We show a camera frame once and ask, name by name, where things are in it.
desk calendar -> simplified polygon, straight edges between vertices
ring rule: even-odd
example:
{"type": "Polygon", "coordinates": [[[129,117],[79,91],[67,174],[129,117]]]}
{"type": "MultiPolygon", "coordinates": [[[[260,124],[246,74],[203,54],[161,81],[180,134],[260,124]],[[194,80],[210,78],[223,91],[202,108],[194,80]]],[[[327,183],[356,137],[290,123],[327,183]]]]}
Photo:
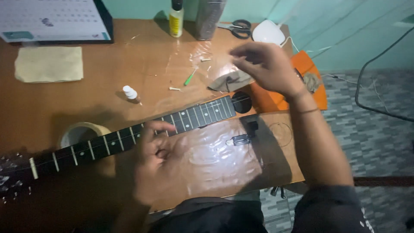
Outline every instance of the desk calendar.
{"type": "Polygon", "coordinates": [[[101,0],[0,0],[0,37],[41,44],[113,43],[101,0]]]}

guitar headstock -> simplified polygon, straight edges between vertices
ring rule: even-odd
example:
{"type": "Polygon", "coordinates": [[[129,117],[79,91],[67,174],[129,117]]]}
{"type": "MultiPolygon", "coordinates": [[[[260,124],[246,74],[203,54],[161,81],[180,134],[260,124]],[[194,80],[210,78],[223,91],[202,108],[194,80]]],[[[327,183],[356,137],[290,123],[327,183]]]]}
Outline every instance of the guitar headstock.
{"type": "Polygon", "coordinates": [[[0,201],[6,203],[9,199],[16,199],[24,188],[31,192],[24,176],[28,168],[30,164],[25,153],[0,156],[0,201]]]}

white bottle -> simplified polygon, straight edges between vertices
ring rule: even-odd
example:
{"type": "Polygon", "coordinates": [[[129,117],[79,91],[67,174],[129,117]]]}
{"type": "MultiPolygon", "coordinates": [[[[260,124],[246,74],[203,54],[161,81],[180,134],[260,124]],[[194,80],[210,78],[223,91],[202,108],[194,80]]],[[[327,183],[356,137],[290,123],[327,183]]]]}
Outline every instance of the white bottle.
{"type": "Polygon", "coordinates": [[[134,89],[132,89],[130,86],[124,86],[122,90],[127,96],[129,102],[142,105],[138,97],[138,93],[134,89]]]}
{"type": "Polygon", "coordinates": [[[169,20],[170,35],[176,38],[180,37],[183,34],[183,0],[172,0],[169,20]]]}

black bottle cap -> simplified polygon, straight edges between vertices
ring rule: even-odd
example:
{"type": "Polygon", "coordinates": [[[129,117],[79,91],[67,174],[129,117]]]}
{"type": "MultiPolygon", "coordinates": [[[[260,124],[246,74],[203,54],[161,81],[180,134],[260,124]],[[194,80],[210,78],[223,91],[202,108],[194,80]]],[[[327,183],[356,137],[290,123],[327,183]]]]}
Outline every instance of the black bottle cap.
{"type": "Polygon", "coordinates": [[[173,9],[180,11],[183,8],[183,0],[172,0],[173,9]]]}

dark shirt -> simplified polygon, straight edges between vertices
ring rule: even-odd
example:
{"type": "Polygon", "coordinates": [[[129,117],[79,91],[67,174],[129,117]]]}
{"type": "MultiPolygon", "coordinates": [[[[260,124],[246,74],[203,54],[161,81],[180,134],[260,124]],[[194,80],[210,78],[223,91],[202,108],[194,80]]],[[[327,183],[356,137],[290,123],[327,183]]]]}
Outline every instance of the dark shirt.
{"type": "MultiPolygon", "coordinates": [[[[193,198],[155,222],[149,232],[265,233],[260,205],[258,201],[193,198]]],[[[354,187],[320,186],[310,189],[298,202],[292,232],[373,231],[354,187]]]]}

